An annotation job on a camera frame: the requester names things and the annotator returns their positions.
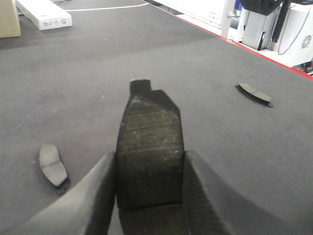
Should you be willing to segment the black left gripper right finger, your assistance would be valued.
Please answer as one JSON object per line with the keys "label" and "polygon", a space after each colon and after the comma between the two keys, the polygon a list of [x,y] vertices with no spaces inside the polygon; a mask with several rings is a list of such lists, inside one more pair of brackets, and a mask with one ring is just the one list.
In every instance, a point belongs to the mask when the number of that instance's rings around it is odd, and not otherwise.
{"label": "black left gripper right finger", "polygon": [[240,194],[193,150],[185,152],[182,195],[191,235],[312,234]]}

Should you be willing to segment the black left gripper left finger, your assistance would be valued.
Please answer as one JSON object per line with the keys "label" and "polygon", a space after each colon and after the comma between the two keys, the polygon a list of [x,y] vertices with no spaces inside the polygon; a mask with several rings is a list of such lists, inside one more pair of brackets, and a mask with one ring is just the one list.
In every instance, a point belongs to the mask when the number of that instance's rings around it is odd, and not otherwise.
{"label": "black left gripper left finger", "polygon": [[105,154],[71,190],[3,235],[106,235],[115,198],[115,153]]}

